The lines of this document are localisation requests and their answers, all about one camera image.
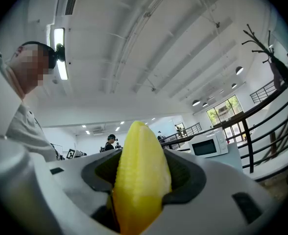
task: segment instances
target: microwave window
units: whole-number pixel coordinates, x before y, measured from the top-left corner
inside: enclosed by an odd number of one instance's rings
[[[200,143],[194,143],[192,144],[193,150],[195,155],[202,156],[207,155],[211,153],[216,153],[216,147],[214,140],[207,140]]]

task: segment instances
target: ear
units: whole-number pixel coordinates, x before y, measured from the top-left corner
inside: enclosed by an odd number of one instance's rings
[[[24,49],[23,46],[19,46],[19,47],[17,48],[16,52],[15,52],[15,56],[16,56],[16,57],[19,56],[23,49]]]

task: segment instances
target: black metal railing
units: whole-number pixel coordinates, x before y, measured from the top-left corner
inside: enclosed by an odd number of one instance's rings
[[[168,137],[165,137],[165,138],[159,140],[159,142],[165,143],[165,142],[180,140],[183,137],[193,136],[193,135],[199,133],[201,130],[202,130],[201,125],[199,123],[197,123],[195,125],[190,126],[187,129],[183,129],[180,132],[177,132],[177,133],[172,134]],[[184,142],[176,143],[171,147],[171,149],[176,150],[176,149],[180,148],[183,143]]]
[[[230,140],[230,139],[234,139],[240,135],[245,134],[246,138],[247,138],[247,142],[240,145],[238,147],[238,149],[241,149],[245,146],[248,146],[248,154],[245,154],[243,156],[241,156],[241,159],[247,158],[249,157],[249,164],[243,165],[243,168],[250,168],[250,173],[254,172],[254,166],[255,165],[259,165],[262,162],[265,162],[273,157],[276,157],[278,154],[282,153],[283,151],[285,151],[286,149],[288,149],[288,144],[284,145],[284,147],[282,147],[281,149],[277,150],[275,153],[271,154],[270,156],[264,157],[258,161],[254,161],[254,155],[267,149],[270,148],[273,144],[282,141],[284,138],[288,137],[288,129],[286,131],[286,133],[279,137],[277,140],[271,142],[270,144],[256,150],[253,151],[253,146],[252,144],[269,136],[271,133],[273,133],[274,131],[276,131],[277,129],[279,129],[281,126],[286,125],[288,123],[288,117],[286,119],[284,119],[281,123],[279,123],[276,127],[274,127],[272,130],[264,133],[263,135],[251,140],[251,134],[250,132],[252,130],[254,130],[255,128],[259,127],[260,125],[266,123],[267,121],[269,121],[270,119],[272,119],[274,116],[276,116],[279,112],[281,112],[284,108],[286,108],[288,106],[288,101],[282,106],[280,107],[276,112],[274,112],[272,115],[270,115],[269,117],[267,117],[266,119],[264,119],[262,122],[252,126],[251,128],[248,128],[247,126],[247,122],[246,119],[249,118],[250,116],[254,115],[255,113],[257,113],[258,111],[260,111],[262,108],[264,108],[265,106],[267,106],[269,103],[271,103],[273,100],[275,100],[278,96],[280,96],[286,89],[287,89],[288,85],[283,84],[279,90],[274,90],[271,94],[267,95],[266,99],[262,100],[260,104],[256,105],[255,107],[253,107],[252,109],[248,110],[247,112],[245,112],[244,114],[241,114],[239,116],[235,116],[232,120],[228,121],[228,122],[224,122],[224,123],[220,123],[217,124],[215,127],[208,129],[206,131],[203,132],[198,132],[197,134],[191,135],[191,136],[187,136],[187,137],[183,137],[180,138],[178,140],[172,140],[172,141],[167,141],[162,143],[162,147],[168,147],[170,149],[173,149],[173,146],[179,143],[184,143],[187,141],[190,141],[193,137],[197,136],[197,135],[201,135],[204,134],[208,131],[217,129],[222,127],[223,129],[228,128],[236,123],[242,122],[243,126],[244,126],[244,131],[241,133],[238,133],[236,135],[233,135],[232,137],[227,138],[226,140]]]
[[[273,80],[272,80],[269,83],[267,83],[266,85],[264,85],[263,87],[261,87],[260,89],[258,89],[257,91],[255,91],[254,93],[252,93],[250,96],[251,96],[253,102],[256,104],[256,103],[260,103],[260,102],[264,101],[275,90],[276,90],[276,88],[275,88]]]

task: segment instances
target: black headband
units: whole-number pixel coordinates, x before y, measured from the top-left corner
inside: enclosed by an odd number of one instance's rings
[[[22,44],[22,46],[25,46],[25,45],[40,45],[44,49],[46,49],[48,51],[48,68],[49,69],[55,68],[57,60],[60,60],[61,62],[64,62],[66,60],[65,47],[62,44],[57,44],[56,51],[54,51],[52,47],[42,44],[37,41],[29,41],[29,42]]]

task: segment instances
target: neck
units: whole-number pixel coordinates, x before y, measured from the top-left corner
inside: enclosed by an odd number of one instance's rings
[[[25,90],[22,89],[15,73],[13,72],[13,70],[10,67],[7,68],[7,72],[8,72],[8,78],[9,78],[9,81],[11,83],[11,86],[13,87],[15,92],[18,94],[18,96],[21,99],[24,99],[25,98]]]

